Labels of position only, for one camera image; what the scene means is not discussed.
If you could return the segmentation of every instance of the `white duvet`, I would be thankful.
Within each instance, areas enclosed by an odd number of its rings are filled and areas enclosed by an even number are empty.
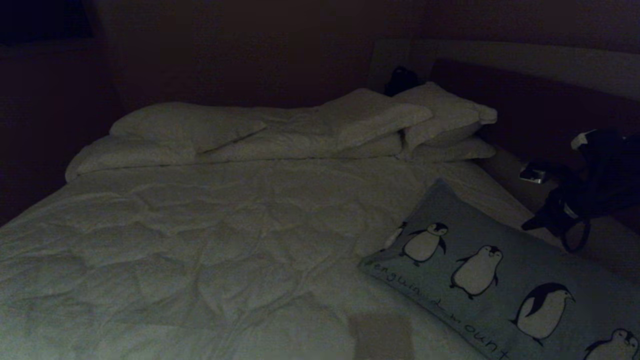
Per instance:
[[[416,359],[480,359],[356,269],[436,178],[519,225],[470,163],[275,160],[85,174],[0,229],[0,358],[352,359],[349,319],[411,321]]]

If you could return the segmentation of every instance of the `wall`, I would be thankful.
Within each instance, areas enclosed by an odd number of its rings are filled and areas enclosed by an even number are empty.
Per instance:
[[[92,1],[127,110],[169,100],[308,106],[365,86],[374,41],[427,0]]]
[[[90,42],[0,47],[0,225],[65,184],[84,145],[122,115]]]
[[[421,36],[640,53],[638,19],[636,0],[434,0],[425,9]]]

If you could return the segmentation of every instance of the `penguin pillow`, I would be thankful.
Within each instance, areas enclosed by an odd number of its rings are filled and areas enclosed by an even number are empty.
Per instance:
[[[496,222],[443,181],[359,266],[488,359],[639,359],[638,286]]]

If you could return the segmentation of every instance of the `wrinkled fabric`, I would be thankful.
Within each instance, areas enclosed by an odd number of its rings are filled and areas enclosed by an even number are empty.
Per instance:
[[[416,359],[480,359],[356,269],[439,176],[463,199],[484,191],[489,212],[530,215],[466,163],[87,174],[0,229],[0,358],[352,359],[349,317],[395,312],[412,322]]]

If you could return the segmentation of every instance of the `penguin print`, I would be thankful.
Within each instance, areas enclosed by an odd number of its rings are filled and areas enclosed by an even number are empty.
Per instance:
[[[526,296],[511,322],[544,346],[542,340],[551,335],[562,318],[566,299],[575,302],[566,286],[554,282],[542,284]]]
[[[585,351],[584,360],[633,360],[638,353],[638,339],[625,329],[616,329],[611,339],[596,341]]]
[[[451,288],[461,288],[469,299],[481,295],[495,281],[498,286],[498,275],[495,271],[502,261],[502,252],[495,246],[481,247],[475,255],[459,259],[464,264],[451,275]]]
[[[442,236],[449,231],[449,228],[445,224],[439,222],[429,225],[425,230],[415,231],[409,234],[411,239],[404,245],[400,256],[409,257],[413,260],[415,266],[420,266],[421,263],[431,259],[433,254],[438,249],[438,246],[442,248],[442,251],[447,253],[447,245],[445,244]]]
[[[382,250],[380,250],[380,252],[387,250],[391,245],[393,245],[393,243],[396,242],[396,240],[400,237],[400,235],[402,235],[405,227],[406,227],[406,221],[403,222],[402,225],[400,225],[391,236],[389,236],[389,238],[385,242],[385,247]]]

